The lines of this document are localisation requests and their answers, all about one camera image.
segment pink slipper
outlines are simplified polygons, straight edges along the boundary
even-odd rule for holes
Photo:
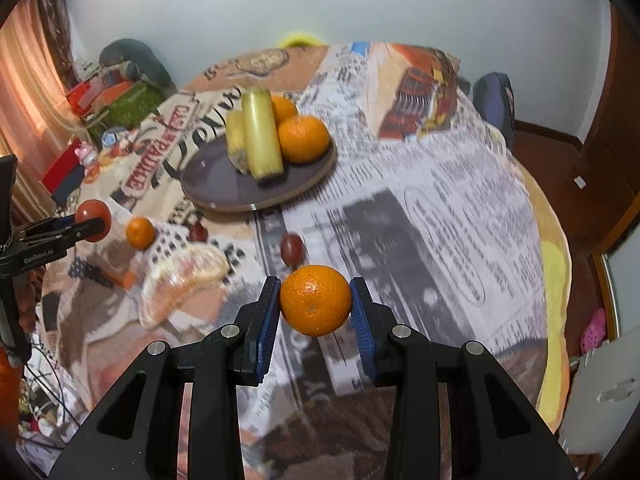
[[[603,308],[599,308],[580,338],[580,353],[586,354],[601,345],[607,336],[607,318]]]

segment baseboard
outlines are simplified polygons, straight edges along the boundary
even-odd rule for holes
[[[526,123],[525,121],[515,121],[516,131],[527,132],[530,134],[536,134],[542,137],[548,137],[549,139],[560,140],[561,142],[568,142],[576,147],[576,149],[582,149],[582,141],[578,137],[566,134],[564,132],[558,132],[545,126],[539,126],[538,124]]]

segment newspaper print tablecloth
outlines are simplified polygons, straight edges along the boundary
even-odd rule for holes
[[[284,278],[278,251],[287,231],[303,236],[310,263],[363,276],[376,300],[432,340],[483,342],[539,403],[549,377],[543,230],[564,262],[566,241],[548,203],[532,200],[533,180],[457,89],[457,63],[440,51],[383,43],[247,55],[209,68],[129,142],[101,154],[100,175],[83,184],[79,199],[108,198],[116,228],[51,266],[43,301],[42,329],[85,404],[94,406],[151,341],[200,340],[253,301],[266,275]],[[180,170],[203,142],[224,134],[226,114],[239,108],[242,89],[255,85],[284,92],[300,113],[322,118],[338,147],[337,167],[280,207],[203,215],[184,197]],[[122,226],[131,212],[153,218],[161,236],[126,260],[138,281],[125,290],[110,277],[122,266],[113,254],[126,247]],[[207,242],[225,251],[232,275],[145,331],[137,304],[146,271],[180,250],[172,237],[184,240],[195,219],[209,230]],[[567,276],[559,308],[566,307]],[[349,322],[315,339],[281,319],[270,373],[259,388],[238,391],[247,477],[379,476],[392,404],[393,392],[372,389],[364,376]],[[444,396],[441,414],[446,420]]]

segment floor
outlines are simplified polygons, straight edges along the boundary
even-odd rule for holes
[[[579,355],[582,330],[601,305],[590,253],[612,229],[633,199],[622,174],[602,157],[588,164],[562,140],[516,132],[513,153],[533,175],[564,229],[572,258],[572,286],[564,334],[570,356]],[[579,189],[580,175],[587,186]]]

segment oval plate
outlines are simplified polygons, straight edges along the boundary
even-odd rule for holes
[[[226,156],[226,139],[204,144],[187,163],[180,176],[184,194],[196,206],[213,211],[237,213],[271,207],[304,193],[334,166],[337,150],[332,141],[325,154],[311,164],[285,164],[277,182],[258,185],[251,175],[236,171]]]

